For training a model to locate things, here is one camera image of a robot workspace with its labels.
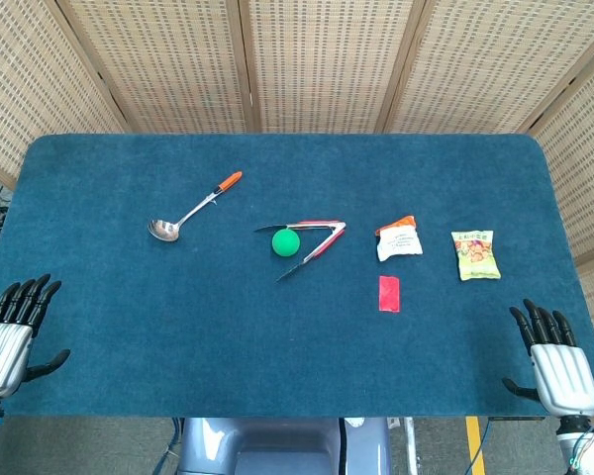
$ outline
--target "beige partition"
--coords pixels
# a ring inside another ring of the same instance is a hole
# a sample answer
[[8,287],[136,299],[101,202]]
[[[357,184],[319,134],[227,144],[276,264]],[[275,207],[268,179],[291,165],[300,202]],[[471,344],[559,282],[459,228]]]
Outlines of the beige partition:
[[263,131],[374,132],[391,101],[411,0],[246,0],[241,8]]
[[44,134],[121,132],[124,120],[42,0],[0,0],[0,181]]
[[427,4],[389,132],[514,132],[594,44],[594,2]]
[[594,323],[594,58],[532,128]]
[[58,3],[136,131],[247,129],[237,1]]

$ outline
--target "orange handle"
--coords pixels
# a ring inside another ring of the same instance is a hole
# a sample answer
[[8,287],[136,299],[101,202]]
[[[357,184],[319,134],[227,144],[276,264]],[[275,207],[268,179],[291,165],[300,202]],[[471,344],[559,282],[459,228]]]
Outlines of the orange handle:
[[231,188],[236,183],[238,183],[238,180],[240,180],[240,178],[242,178],[242,172],[237,171],[236,173],[231,175],[229,178],[227,178],[225,181],[223,181],[220,185],[218,185],[218,188],[220,188],[224,193],[229,188]]

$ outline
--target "red paper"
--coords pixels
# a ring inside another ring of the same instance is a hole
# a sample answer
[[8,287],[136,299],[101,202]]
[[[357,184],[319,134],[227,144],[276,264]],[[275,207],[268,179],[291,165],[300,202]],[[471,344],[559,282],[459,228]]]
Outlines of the red paper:
[[400,312],[400,280],[398,277],[381,275],[378,278],[378,310]]

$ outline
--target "robotic hand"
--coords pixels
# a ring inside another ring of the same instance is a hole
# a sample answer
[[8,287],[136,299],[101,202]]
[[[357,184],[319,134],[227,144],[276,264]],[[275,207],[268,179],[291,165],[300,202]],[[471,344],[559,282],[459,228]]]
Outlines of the robotic hand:
[[[45,274],[22,285],[12,284],[0,297],[0,402],[15,393],[21,383],[53,373],[70,354],[63,349],[49,363],[27,367],[33,338],[38,335],[50,299],[61,286],[57,281],[45,288],[49,280],[50,275]],[[0,426],[2,417],[0,409]]]
[[566,475],[594,475],[594,378],[585,353],[576,345],[572,328],[562,313],[525,300],[532,325],[511,307],[533,362],[537,389],[521,388],[508,378],[504,386],[516,396],[541,403],[561,419],[556,438],[568,469]]

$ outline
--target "chip bag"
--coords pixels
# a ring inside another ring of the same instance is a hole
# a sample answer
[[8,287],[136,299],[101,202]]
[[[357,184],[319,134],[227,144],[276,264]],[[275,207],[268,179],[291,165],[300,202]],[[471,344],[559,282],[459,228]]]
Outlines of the chip bag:
[[376,235],[380,237],[376,252],[381,262],[392,255],[423,253],[416,233],[416,220],[411,215],[376,230]]
[[501,277],[493,256],[492,231],[453,232],[451,236],[457,253],[460,280]]

